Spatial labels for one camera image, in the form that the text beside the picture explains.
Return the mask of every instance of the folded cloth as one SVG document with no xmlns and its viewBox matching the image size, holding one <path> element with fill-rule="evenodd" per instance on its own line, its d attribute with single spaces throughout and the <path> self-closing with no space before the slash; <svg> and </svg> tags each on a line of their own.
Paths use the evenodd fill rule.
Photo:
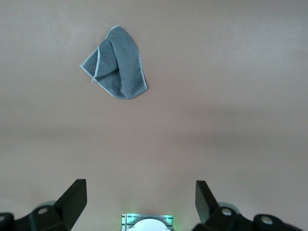
<svg viewBox="0 0 308 231">
<path fill-rule="evenodd" d="M 129 100 L 147 90 L 139 51 L 120 26 L 110 29 L 80 67 L 115 98 Z"/>
</svg>

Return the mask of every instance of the table surface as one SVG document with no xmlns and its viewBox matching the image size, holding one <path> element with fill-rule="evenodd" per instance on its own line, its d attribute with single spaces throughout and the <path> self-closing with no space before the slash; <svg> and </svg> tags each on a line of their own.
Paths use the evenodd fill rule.
<svg viewBox="0 0 308 231">
<path fill-rule="evenodd" d="M 0 211 L 85 178 L 73 230 L 122 213 L 199 222 L 196 180 L 252 219 L 307 229 L 308 1 L 0 1 Z M 114 25 L 149 89 L 111 97 L 79 65 Z"/>
</svg>

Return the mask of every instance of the cloth fold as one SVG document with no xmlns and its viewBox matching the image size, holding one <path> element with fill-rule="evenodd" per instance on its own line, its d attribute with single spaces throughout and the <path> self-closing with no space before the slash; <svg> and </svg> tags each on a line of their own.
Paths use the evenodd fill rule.
<svg viewBox="0 0 308 231">
<path fill-rule="evenodd" d="M 115 98 L 132 99 L 147 90 L 139 51 L 120 26 L 110 29 L 80 67 Z"/>
</svg>

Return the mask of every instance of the microfiber towel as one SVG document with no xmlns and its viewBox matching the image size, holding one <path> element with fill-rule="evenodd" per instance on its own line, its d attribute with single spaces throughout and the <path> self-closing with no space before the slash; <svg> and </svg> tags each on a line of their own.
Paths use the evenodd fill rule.
<svg viewBox="0 0 308 231">
<path fill-rule="evenodd" d="M 129 100 L 147 90 L 139 51 L 120 26 L 110 29 L 80 67 L 115 98 Z"/>
</svg>

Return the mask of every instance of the silver bolt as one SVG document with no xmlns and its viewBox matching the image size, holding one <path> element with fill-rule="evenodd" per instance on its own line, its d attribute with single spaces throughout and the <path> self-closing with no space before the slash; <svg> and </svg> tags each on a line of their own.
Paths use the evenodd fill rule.
<svg viewBox="0 0 308 231">
<path fill-rule="evenodd" d="M 273 221 L 269 217 L 266 217 L 266 216 L 261 217 L 261 221 L 263 221 L 263 223 L 265 223 L 267 225 L 273 224 Z"/>
<path fill-rule="evenodd" d="M 46 213 L 47 210 L 48 210 L 47 208 L 41 208 L 41 209 L 38 211 L 38 214 Z"/>
<path fill-rule="evenodd" d="M 221 212 L 223 213 L 223 215 L 226 215 L 226 216 L 232 215 L 232 212 L 228 208 L 223 208 Z"/>
</svg>

